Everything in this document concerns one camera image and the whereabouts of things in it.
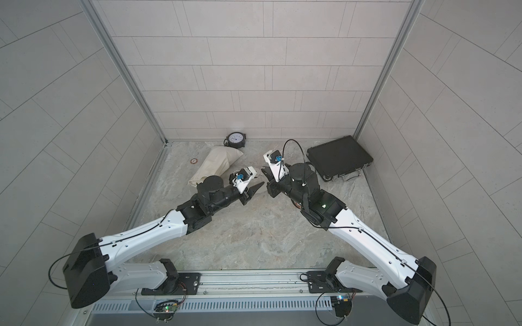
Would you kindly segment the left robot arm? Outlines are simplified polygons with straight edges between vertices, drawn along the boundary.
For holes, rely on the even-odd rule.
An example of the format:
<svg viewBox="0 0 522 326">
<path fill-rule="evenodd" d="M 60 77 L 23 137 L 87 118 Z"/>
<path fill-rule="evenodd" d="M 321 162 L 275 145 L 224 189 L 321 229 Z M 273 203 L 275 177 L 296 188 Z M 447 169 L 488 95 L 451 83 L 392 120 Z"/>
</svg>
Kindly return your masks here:
<svg viewBox="0 0 522 326">
<path fill-rule="evenodd" d="M 72 252 L 63 256 L 64 288 L 72 308 L 84 308 L 111 292 L 135 287 L 173 293 L 178 272 L 170 260 L 161 259 L 150 265 L 128 261 L 168 240 L 203 228 L 214 214 L 237 200 L 246 205 L 264 184 L 251 186 L 251 181 L 251 177 L 234 178 L 225 186 L 221 177 L 213 175 L 198 184 L 197 193 L 190 200 L 157 220 L 103 238 L 94 233 L 81 237 Z"/>
</svg>

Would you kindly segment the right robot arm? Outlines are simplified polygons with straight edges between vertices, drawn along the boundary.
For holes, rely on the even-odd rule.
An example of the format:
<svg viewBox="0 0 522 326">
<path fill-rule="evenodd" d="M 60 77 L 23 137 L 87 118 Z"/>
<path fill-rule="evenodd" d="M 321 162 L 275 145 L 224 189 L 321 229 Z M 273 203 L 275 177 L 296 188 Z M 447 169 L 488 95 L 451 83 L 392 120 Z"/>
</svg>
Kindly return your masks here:
<svg viewBox="0 0 522 326">
<path fill-rule="evenodd" d="M 286 166 L 282 162 L 262 167 L 271 197 L 285 194 L 314 227 L 344 240 L 374 268 L 364 268 L 343 258 L 334 258 L 325 271 L 330 291 L 355 289 L 381 298 L 406 322 L 417 325 L 432 294 L 437 292 L 436 264 L 416 258 L 395 247 L 333 194 L 319 186 L 318 177 L 306 163 Z"/>
</svg>

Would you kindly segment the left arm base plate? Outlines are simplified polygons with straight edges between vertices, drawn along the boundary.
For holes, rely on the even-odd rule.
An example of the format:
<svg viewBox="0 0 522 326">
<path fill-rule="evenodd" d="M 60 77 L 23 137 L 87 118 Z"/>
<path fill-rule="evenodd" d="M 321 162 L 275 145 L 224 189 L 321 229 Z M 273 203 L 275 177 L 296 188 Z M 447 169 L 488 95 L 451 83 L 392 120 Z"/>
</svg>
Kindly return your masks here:
<svg viewBox="0 0 522 326">
<path fill-rule="evenodd" d="M 182 296 L 196 295 L 198 292 L 201 273 L 189 272 L 168 276 L 156 289 L 142 289 L 142 296 Z"/>
</svg>

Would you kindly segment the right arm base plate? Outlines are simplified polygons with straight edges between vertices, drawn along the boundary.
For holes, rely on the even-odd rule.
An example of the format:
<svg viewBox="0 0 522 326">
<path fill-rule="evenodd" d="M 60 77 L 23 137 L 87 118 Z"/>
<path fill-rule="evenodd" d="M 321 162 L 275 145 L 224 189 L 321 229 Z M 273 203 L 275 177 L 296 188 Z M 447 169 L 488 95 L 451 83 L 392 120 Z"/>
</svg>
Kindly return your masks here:
<svg viewBox="0 0 522 326">
<path fill-rule="evenodd" d="M 309 293 L 362 293 L 344 286 L 334 274 L 326 271 L 308 271 L 300 275 L 300 280 L 307 283 Z"/>
</svg>

